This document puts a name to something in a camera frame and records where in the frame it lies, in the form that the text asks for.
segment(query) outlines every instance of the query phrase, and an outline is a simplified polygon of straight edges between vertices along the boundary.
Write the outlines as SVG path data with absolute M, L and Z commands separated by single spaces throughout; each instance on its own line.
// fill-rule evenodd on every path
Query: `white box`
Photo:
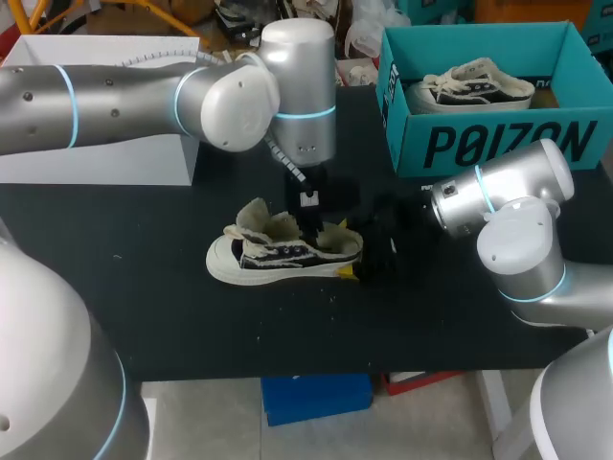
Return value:
M 195 61 L 198 39 L 174 36 L 22 35 L 4 65 L 118 65 L 140 67 Z M 143 56 L 189 51 L 194 57 Z M 165 134 L 108 144 L 0 156 L 0 183 L 192 185 L 196 139 Z

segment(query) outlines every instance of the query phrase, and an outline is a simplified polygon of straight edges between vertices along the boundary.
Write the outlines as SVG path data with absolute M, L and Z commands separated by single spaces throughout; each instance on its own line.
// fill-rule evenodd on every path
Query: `plastic bag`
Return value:
M 353 0 L 352 25 L 345 38 L 345 56 L 350 45 L 369 58 L 381 52 L 383 30 L 386 27 L 410 26 L 411 20 L 396 9 L 393 0 Z

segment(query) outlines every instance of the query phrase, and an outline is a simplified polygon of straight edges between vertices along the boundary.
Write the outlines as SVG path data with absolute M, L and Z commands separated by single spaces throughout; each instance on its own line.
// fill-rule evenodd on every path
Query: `black object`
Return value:
M 365 218 L 353 218 L 349 227 L 364 239 L 364 251 L 354 264 L 363 283 L 409 283 L 419 287 L 432 273 L 432 251 L 443 230 L 436 220 L 429 191 L 408 196 L 391 193 L 375 198 Z
M 305 240 L 315 245 L 326 214 L 349 212 L 360 204 L 359 184 L 349 177 L 330 177 L 323 164 L 301 168 L 300 172 L 306 178 L 302 183 L 290 170 L 284 171 L 285 209 L 296 218 Z M 317 194 L 315 201 L 318 204 L 305 204 L 314 198 L 314 194 Z
M 373 88 L 339 89 L 337 130 L 329 173 L 359 181 L 361 213 L 377 195 L 436 180 L 395 179 Z M 613 209 L 608 178 L 602 168 L 574 178 L 558 219 L 564 256 L 611 264 L 613 215 L 598 212 Z M 419 288 L 212 278 L 211 242 L 255 196 L 282 210 L 283 184 L 265 143 L 241 155 L 203 148 L 191 188 L 4 184 L 0 216 L 77 290 L 137 380 L 544 367 L 585 339 L 518 321 L 472 238 L 441 239 Z

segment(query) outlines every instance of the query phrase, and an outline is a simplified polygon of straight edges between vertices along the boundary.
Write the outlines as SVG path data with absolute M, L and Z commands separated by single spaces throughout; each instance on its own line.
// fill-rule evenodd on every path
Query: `cable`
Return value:
M 272 151 L 273 156 L 283 163 L 283 165 L 294 175 L 294 177 L 296 177 L 298 182 L 300 182 L 306 188 L 310 189 L 310 186 L 307 184 L 307 177 L 298 169 L 296 165 L 294 165 L 294 163 L 289 158 L 287 158 L 287 156 L 283 153 L 283 151 L 274 141 L 270 133 L 264 136 L 264 141 Z
M 120 64 L 117 64 L 118 67 L 129 67 L 134 64 L 138 64 L 140 62 L 145 62 L 146 60 L 152 59 L 160 59 L 160 58 L 174 58 L 174 57 L 185 57 L 185 58 L 196 58 L 196 63 L 198 61 L 204 61 L 207 64 L 213 65 L 221 65 L 225 64 L 223 59 L 219 59 L 209 53 L 204 53 L 202 51 L 194 51 L 194 50 L 173 50 L 173 51 L 158 51 L 157 53 L 150 53 L 146 55 L 137 56 L 131 59 L 126 59 L 122 61 Z

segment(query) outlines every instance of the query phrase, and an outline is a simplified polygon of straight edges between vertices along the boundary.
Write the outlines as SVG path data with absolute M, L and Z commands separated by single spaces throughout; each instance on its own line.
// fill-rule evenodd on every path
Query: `red box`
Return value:
M 459 376 L 463 374 L 461 371 L 448 371 L 448 372 L 434 372 L 434 373 L 423 373 L 422 376 L 415 376 L 411 379 L 399 381 L 399 382 L 390 382 L 389 376 L 387 374 L 381 374 L 381 381 L 385 385 L 385 389 L 387 390 L 390 396 L 399 395 L 400 393 L 405 393 L 407 391 L 415 390 L 416 388 L 421 388 L 426 385 L 430 385 L 432 383 L 436 383 L 437 381 L 450 379 L 455 376 Z

